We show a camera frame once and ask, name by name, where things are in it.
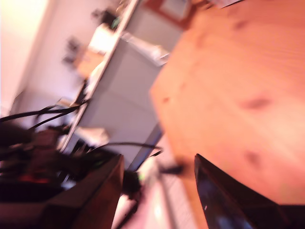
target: wooden tabletop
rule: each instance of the wooden tabletop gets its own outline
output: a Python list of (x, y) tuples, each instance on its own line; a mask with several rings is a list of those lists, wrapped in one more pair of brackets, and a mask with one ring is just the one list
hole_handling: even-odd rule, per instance
[(199, 228), (201, 154), (277, 203), (305, 204), (305, 1), (199, 10), (151, 89)]

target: cable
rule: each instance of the cable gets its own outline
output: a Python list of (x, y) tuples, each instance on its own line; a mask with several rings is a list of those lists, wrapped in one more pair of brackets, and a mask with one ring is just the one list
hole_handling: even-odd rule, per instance
[(42, 124), (45, 124), (45, 123), (47, 123), (47, 122), (49, 122), (49, 121), (51, 121), (51, 120), (53, 120), (53, 119), (56, 119), (56, 118), (65, 116), (65, 115), (67, 115), (67, 114), (69, 114), (69, 113), (70, 113), (70, 112), (66, 112), (66, 113), (62, 113), (62, 114), (59, 114), (59, 115), (57, 115), (57, 116), (54, 116), (54, 117), (52, 117), (52, 118), (48, 118), (48, 119), (46, 119), (46, 120), (44, 120), (44, 121), (42, 121), (42, 122), (40, 122), (40, 123), (38, 123), (38, 124), (32, 126), (29, 130), (33, 130), (33, 129), (37, 128), (38, 126), (42, 125)]
[(96, 147), (95, 149), (102, 148), (104, 146), (139, 146), (139, 147), (145, 147), (145, 148), (150, 148), (150, 149), (159, 149), (160, 152), (159, 154), (163, 151), (162, 147), (159, 146), (154, 146), (146, 143), (138, 143), (138, 142), (110, 142), (105, 145)]
[(23, 112), (23, 113), (19, 113), (19, 114), (13, 114), (13, 115), (9, 115), (3, 118), (0, 118), (0, 123), (2, 122), (6, 122), (12, 119), (16, 119), (16, 118), (22, 118), (22, 117), (27, 117), (27, 116), (32, 116), (32, 115), (44, 115), (44, 114), (58, 114), (58, 113), (71, 113), (75, 110), (77, 110), (78, 108), (80, 108), (83, 104), (87, 103), (89, 100), (85, 100), (82, 104), (77, 105), (77, 106), (73, 106), (73, 107), (69, 107), (69, 108), (63, 108), (63, 109), (57, 109), (57, 110), (50, 110), (50, 107), (45, 107), (39, 111), (29, 111), (29, 112)]

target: wood grain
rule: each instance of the wood grain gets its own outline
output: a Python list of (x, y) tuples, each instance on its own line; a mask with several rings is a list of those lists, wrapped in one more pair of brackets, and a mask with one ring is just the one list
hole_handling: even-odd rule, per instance
[(305, 2), (198, 11), (151, 89), (195, 218), (201, 154), (277, 203), (305, 204)]

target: white wall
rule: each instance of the white wall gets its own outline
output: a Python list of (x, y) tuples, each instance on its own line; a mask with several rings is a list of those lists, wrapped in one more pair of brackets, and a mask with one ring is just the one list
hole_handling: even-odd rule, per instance
[(1, 111), (7, 115), (52, 0), (1, 0)]
[[(91, 12), (104, 9), (107, 0), (59, 0), (45, 32), (30, 79), (24, 92), (19, 112), (38, 110), (57, 102), (61, 97), (74, 99), (81, 78), (64, 65), (67, 40), (74, 36), (83, 44), (89, 44), (98, 26), (92, 21)], [(32, 125), (32, 118), (24, 118), (21, 124)]]

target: shelf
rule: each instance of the shelf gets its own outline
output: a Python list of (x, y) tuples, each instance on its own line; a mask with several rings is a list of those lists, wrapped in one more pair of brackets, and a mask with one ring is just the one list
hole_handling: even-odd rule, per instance
[[(88, 85), (89, 90), (86, 94), (85, 99), (90, 99), (93, 96), (93, 93), (99, 83), (99, 81), (101, 80), (107, 65), (110, 61), (110, 59), (112, 58), (112, 55), (121, 39), (121, 36), (137, 6), (139, 0), (131, 0), (129, 5), (126, 7), (125, 13), (122, 17), (122, 21), (120, 22), (117, 30), (115, 31), (114, 35), (113, 35), (113, 44), (112, 44), (112, 48), (109, 52), (107, 52), (104, 56), (103, 61), (96, 67), (96, 69), (92, 72), (91, 74), (91, 78), (95, 79), (95, 81), (90, 82), (90, 84)], [(80, 107), (76, 117), (74, 118), (72, 124), (71, 124), (71, 128), (69, 133), (64, 137), (64, 140), (61, 142), (61, 144), (58, 146), (58, 149), (60, 149), (61, 152), (63, 152), (65, 150), (65, 148), (68, 145), (68, 142), (70, 141), (79, 121), (81, 120), (82, 115), (84, 114), (85, 110), (86, 110), (87, 104), (84, 104), (83, 106)]]

